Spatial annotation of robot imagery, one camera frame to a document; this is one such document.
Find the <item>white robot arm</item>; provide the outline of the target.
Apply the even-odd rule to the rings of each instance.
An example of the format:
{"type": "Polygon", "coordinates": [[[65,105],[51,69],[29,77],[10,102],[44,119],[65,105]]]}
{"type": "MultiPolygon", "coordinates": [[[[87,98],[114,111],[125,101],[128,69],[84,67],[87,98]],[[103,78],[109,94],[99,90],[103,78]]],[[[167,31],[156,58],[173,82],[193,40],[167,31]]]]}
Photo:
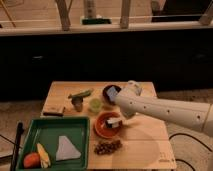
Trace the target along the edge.
{"type": "Polygon", "coordinates": [[[130,80],[116,95],[124,117],[145,114],[213,137],[213,104],[146,97],[141,92],[140,84],[130,80]]]}

